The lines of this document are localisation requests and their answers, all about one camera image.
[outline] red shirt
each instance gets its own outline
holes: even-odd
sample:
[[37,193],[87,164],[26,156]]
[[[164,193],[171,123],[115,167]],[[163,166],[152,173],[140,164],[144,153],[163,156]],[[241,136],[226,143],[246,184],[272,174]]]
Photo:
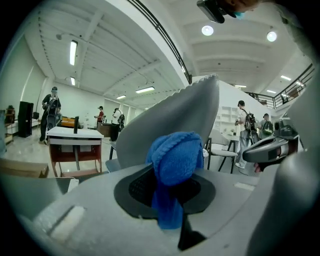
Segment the red shirt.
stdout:
[[98,122],[101,122],[101,118],[104,116],[104,112],[100,111],[99,116],[98,116]]

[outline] white chair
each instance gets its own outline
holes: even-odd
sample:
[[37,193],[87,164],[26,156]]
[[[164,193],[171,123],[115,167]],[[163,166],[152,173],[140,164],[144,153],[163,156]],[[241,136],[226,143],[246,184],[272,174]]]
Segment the white chair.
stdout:
[[[210,137],[205,144],[205,149],[209,153],[208,166],[207,166],[208,170],[210,168],[211,156],[218,156],[218,157],[224,157],[218,172],[220,172],[222,166],[225,163],[226,158],[233,158],[232,166],[231,166],[231,174],[233,173],[235,157],[238,156],[238,154],[235,152],[229,151],[232,143],[234,143],[234,141],[230,141],[229,139],[225,138],[218,130],[213,129],[211,131]],[[228,146],[228,149],[227,150],[212,149],[212,144]]]

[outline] black speaker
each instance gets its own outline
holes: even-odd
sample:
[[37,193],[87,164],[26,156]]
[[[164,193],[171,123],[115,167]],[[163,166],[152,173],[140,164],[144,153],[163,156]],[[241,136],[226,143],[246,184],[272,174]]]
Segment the black speaker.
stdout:
[[20,101],[19,114],[18,114],[18,135],[19,137],[26,138],[32,135],[32,114],[34,104]]

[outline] railing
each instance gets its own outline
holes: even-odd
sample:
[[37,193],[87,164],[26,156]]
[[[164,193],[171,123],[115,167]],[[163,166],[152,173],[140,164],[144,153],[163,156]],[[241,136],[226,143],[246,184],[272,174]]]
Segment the railing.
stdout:
[[192,76],[189,74],[187,67],[177,50],[174,42],[171,40],[170,36],[168,35],[167,31],[164,29],[164,27],[161,25],[161,23],[157,20],[157,18],[149,11],[149,9],[139,0],[127,0],[129,3],[131,3],[135,8],[137,8],[155,27],[155,29],[160,33],[162,38],[165,40],[167,45],[170,47],[171,51],[173,52],[175,58],[177,59],[179,65],[181,66],[181,70],[184,72],[184,75],[186,79],[188,80],[188,83],[192,83]]
[[262,105],[270,109],[276,109],[283,104],[292,101],[298,97],[303,90],[308,86],[309,81],[313,77],[315,68],[310,64],[305,71],[302,72],[291,84],[289,84],[284,90],[278,93],[275,97],[263,95],[259,93],[246,92],[251,97],[256,99]]

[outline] fluorescent light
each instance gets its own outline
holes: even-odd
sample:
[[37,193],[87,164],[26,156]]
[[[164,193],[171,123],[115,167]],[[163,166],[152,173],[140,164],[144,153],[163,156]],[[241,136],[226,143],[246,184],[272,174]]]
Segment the fluorescent light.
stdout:
[[148,87],[148,88],[144,88],[144,89],[141,89],[141,90],[136,90],[135,92],[137,94],[140,94],[140,93],[145,93],[145,92],[149,92],[149,91],[153,91],[155,88],[153,86],[151,87]]
[[285,79],[285,80],[288,80],[288,81],[291,81],[291,78],[287,77],[287,76],[284,76],[282,75],[281,78]]
[[71,79],[71,84],[72,84],[73,86],[75,86],[75,85],[76,85],[76,80],[75,80],[75,78],[71,76],[70,79]]
[[72,66],[76,63],[76,51],[77,51],[77,45],[78,43],[76,41],[71,41],[70,43],[70,64]]
[[214,29],[212,26],[204,26],[202,29],[202,34],[204,34],[205,36],[211,36],[214,33]]
[[269,32],[267,35],[266,35],[266,39],[269,41],[269,42],[274,42],[277,40],[277,34],[276,32],[274,31],[271,31]]

